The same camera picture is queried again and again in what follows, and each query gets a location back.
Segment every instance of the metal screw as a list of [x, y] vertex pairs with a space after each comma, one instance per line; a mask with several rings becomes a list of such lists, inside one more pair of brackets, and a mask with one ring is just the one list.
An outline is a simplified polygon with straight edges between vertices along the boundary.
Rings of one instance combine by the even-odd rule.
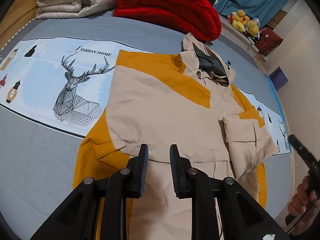
[[198, 170], [196, 168], [190, 168], [188, 169], [188, 173], [191, 175], [196, 175], [198, 173]]
[[129, 170], [128, 168], [124, 168], [124, 169], [122, 169], [122, 170], [120, 171], [120, 173], [121, 173], [122, 175], [127, 175], [127, 174], [130, 173], [130, 170]]
[[83, 182], [84, 182], [84, 184], [89, 185], [93, 182], [93, 178], [87, 177], [83, 180]]
[[235, 180], [234, 180], [233, 178], [231, 178], [231, 177], [226, 177], [226, 178], [224, 179], [224, 181], [225, 181], [225, 183], [227, 183], [227, 184], [229, 184], [229, 185], [232, 185], [232, 184], [234, 184], [234, 182], [235, 182]]

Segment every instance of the stuffed toy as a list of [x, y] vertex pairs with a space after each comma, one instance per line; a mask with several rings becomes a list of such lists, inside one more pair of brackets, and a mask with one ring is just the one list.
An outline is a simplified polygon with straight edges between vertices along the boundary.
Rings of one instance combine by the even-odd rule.
[[253, 18], [252, 21], [258, 26], [260, 27], [260, 20], [256, 17], [256, 18]]
[[243, 34], [248, 38], [248, 40], [252, 44], [255, 44], [256, 42], [259, 41], [260, 39], [259, 27], [254, 21], [248, 21], [247, 24], [244, 25], [244, 28], [246, 31]]
[[237, 21], [240, 23], [243, 21], [250, 21], [250, 18], [247, 15], [245, 15], [244, 10], [237, 10], [237, 12], [230, 13], [229, 20], [232, 24], [233, 21]]
[[254, 21], [248, 21], [245, 25], [245, 30], [252, 36], [256, 36], [259, 33], [259, 27], [254, 23]]
[[233, 20], [232, 26], [233, 26], [237, 31], [239, 31], [239, 32], [241, 32], [241, 33], [245, 32], [245, 28], [244, 28], [243, 24], [240, 23], [240, 22], [237, 22], [237, 21]]

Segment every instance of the finger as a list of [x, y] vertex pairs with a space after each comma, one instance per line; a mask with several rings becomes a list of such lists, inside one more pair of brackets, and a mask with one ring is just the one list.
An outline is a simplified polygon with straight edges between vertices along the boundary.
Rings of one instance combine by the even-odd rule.
[[301, 219], [301, 222], [308, 223], [310, 220], [313, 221], [318, 215], [318, 213], [319, 210], [315, 206], [312, 206], [310, 210], [305, 212], [303, 218]]
[[315, 190], [311, 191], [309, 199], [311, 203], [314, 203], [317, 200], [317, 194]]
[[304, 205], [302, 205], [299, 197], [298, 197], [298, 194], [294, 195], [293, 198], [292, 198], [292, 204], [294, 205], [294, 207], [296, 208], [296, 210], [303, 214], [305, 211], [306, 211], [306, 207]]
[[305, 177], [303, 178], [302, 184], [303, 184], [303, 189], [304, 189], [304, 190], [307, 190], [307, 189], [308, 189], [308, 187], [309, 187], [309, 181], [310, 181], [310, 176], [309, 176], [309, 175], [307, 175], [307, 176], [305, 176]]
[[302, 203], [303, 206], [306, 206], [309, 202], [309, 197], [307, 192], [304, 189], [304, 184], [300, 184], [297, 188], [298, 192], [298, 198], [300, 199], [300, 202]]
[[299, 215], [298, 210], [294, 207], [292, 202], [290, 202], [289, 205], [288, 205], [288, 212], [289, 212], [290, 215], [293, 215], [294, 217]]
[[318, 199], [318, 195], [315, 190], [311, 191], [309, 200], [311, 203], [314, 203], [313, 206], [315, 208], [320, 207], [320, 199]]

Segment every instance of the black tool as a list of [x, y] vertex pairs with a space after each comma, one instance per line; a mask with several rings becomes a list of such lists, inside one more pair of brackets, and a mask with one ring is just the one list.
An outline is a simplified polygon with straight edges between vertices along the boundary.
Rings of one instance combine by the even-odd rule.
[[[308, 166], [309, 171], [308, 174], [310, 175], [309, 180], [309, 187], [307, 190], [308, 196], [310, 193], [315, 190], [317, 195], [320, 195], [320, 163], [316, 160], [311, 152], [293, 135], [289, 135], [288, 137], [289, 143], [292, 147], [297, 151], [299, 156], [303, 159], [305, 164]], [[306, 206], [305, 214], [311, 209], [313, 203], [309, 202]], [[285, 218], [285, 223], [287, 224], [288, 228], [292, 228], [295, 226], [297, 222], [301, 219], [301, 215], [295, 217], [293, 215], [287, 215]]]
[[85, 178], [47, 218], [31, 240], [94, 240], [101, 198], [105, 198], [100, 240], [126, 240], [126, 198], [140, 198], [146, 179], [148, 146], [109, 178]]
[[220, 239], [215, 198], [219, 205], [225, 240], [287, 240], [289, 236], [233, 178], [213, 179], [192, 168], [180, 157], [177, 145], [170, 147], [170, 164], [176, 196], [192, 198], [192, 240]]

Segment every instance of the deer illustration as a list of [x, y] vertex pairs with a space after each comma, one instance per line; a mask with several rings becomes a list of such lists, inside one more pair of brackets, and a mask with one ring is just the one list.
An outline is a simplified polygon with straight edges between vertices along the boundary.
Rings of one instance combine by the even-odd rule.
[[96, 102], [87, 101], [81, 96], [78, 96], [76, 94], [77, 86], [80, 83], [88, 81], [91, 75], [105, 74], [115, 67], [109, 68], [109, 63], [106, 60], [106, 57], [104, 57], [106, 64], [103, 68], [96, 71], [97, 64], [94, 64], [92, 70], [87, 72], [84, 71], [81, 76], [75, 77], [72, 65], [76, 59], [68, 65], [68, 59], [75, 54], [72, 54], [67, 58], [64, 58], [64, 56], [62, 57], [61, 65], [67, 70], [64, 74], [67, 79], [67, 84], [58, 95], [53, 111], [56, 118], [61, 122], [68, 121], [69, 124], [85, 126], [101, 116], [101, 107]]
[[284, 125], [284, 122], [281, 122], [279, 119], [278, 119], [280, 125], [279, 125], [279, 129], [282, 133], [282, 136], [283, 136], [283, 139], [284, 139], [284, 144], [285, 144], [285, 149], [287, 150], [288, 149], [288, 142], [286, 141], [285, 137], [286, 137], [286, 130], [285, 130], [285, 125]]

